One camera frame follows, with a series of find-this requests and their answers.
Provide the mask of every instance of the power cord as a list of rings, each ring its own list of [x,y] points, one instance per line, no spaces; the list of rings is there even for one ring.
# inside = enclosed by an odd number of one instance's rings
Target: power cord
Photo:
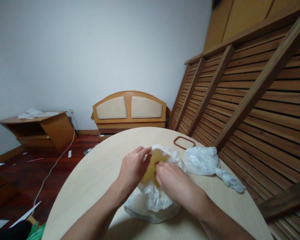
[[[76,118],[74,117],[74,115],[73,115],[73,113],[71,112],[71,114],[72,114],[72,116],[73,116],[73,118],[74,118],[74,120],[76,121],[76,125],[78,125],[77,124],[77,120],[76,120]],[[42,190],[42,188],[43,188],[43,185],[44,185],[44,183],[45,183],[45,181],[47,180],[47,178],[50,176],[50,174],[51,174],[51,172],[52,172],[52,170],[54,169],[54,167],[57,165],[57,163],[58,163],[58,161],[60,160],[60,158],[63,156],[63,154],[65,153],[65,152],[67,152],[68,151],[68,149],[71,147],[71,145],[72,145],[72,143],[73,143],[73,141],[74,141],[74,136],[76,135],[76,132],[75,132],[75,128],[74,128],[74,126],[73,126],[73,138],[72,138],[72,141],[71,141],[71,143],[70,143],[70,145],[69,145],[69,147],[61,154],[61,156],[58,158],[58,160],[56,161],[56,163],[53,165],[53,167],[50,169],[50,172],[49,172],[49,174],[46,176],[46,178],[43,180],[43,182],[42,182],[42,185],[41,185],[41,188],[40,188],[40,190],[39,190],[39,192],[38,192],[38,194],[37,194],[37,196],[36,196],[36,198],[34,199],[34,202],[33,202],[33,207],[36,205],[36,202],[37,202],[37,199],[38,199],[38,197],[39,197],[39,195],[40,195],[40,193],[41,193],[41,190]]]

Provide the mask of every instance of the forearm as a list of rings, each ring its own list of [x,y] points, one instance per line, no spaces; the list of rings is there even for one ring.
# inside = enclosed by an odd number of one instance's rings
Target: forearm
[[[205,191],[201,188],[198,191],[197,198],[186,208],[200,220],[209,239],[254,239],[236,221],[222,211]]]
[[[62,240],[101,239],[125,198],[113,183],[108,191],[75,222]]]

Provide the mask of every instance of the hand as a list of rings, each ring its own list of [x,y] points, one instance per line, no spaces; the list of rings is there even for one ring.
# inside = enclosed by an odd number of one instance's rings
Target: hand
[[[201,205],[207,195],[184,171],[171,163],[156,162],[154,173],[161,189],[174,201],[194,214],[194,206]]]
[[[151,149],[151,147],[144,148],[140,146],[123,158],[119,176],[113,184],[124,196],[124,201],[138,186],[146,173],[152,154],[149,154],[144,162],[143,158],[150,153]]]

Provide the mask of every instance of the knotted plastic bag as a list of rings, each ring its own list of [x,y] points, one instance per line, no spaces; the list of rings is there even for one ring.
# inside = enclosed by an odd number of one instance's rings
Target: knotted plastic bag
[[[188,148],[185,158],[189,173],[195,175],[216,174],[227,187],[231,187],[238,193],[242,193],[246,189],[236,176],[232,176],[227,170],[220,168],[219,157],[215,147]]]
[[[181,206],[172,201],[160,188],[153,174],[156,172],[154,163],[157,161],[172,163],[184,172],[187,172],[187,168],[177,151],[155,144],[152,146],[151,154],[148,170],[141,183],[124,203],[124,210],[132,217],[151,223],[161,223],[174,217]]]

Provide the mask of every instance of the light wooden table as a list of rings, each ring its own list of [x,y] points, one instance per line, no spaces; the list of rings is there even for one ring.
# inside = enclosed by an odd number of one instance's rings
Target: light wooden table
[[[185,150],[173,144],[177,136],[189,137],[164,128],[133,128],[113,135],[97,145],[72,171],[50,212],[43,240],[60,239],[75,221],[88,210],[117,178],[122,158],[138,146],[159,144],[180,152],[184,160]],[[192,143],[179,139],[178,144],[189,148]],[[203,147],[195,141],[196,146]],[[221,167],[232,171],[221,162]],[[218,177],[191,175],[191,179],[203,188],[211,199],[236,220],[256,239],[273,239],[266,222],[247,191],[238,194],[227,188]],[[106,239],[208,239],[200,223],[186,210],[173,219],[151,224],[128,215],[120,207]]]

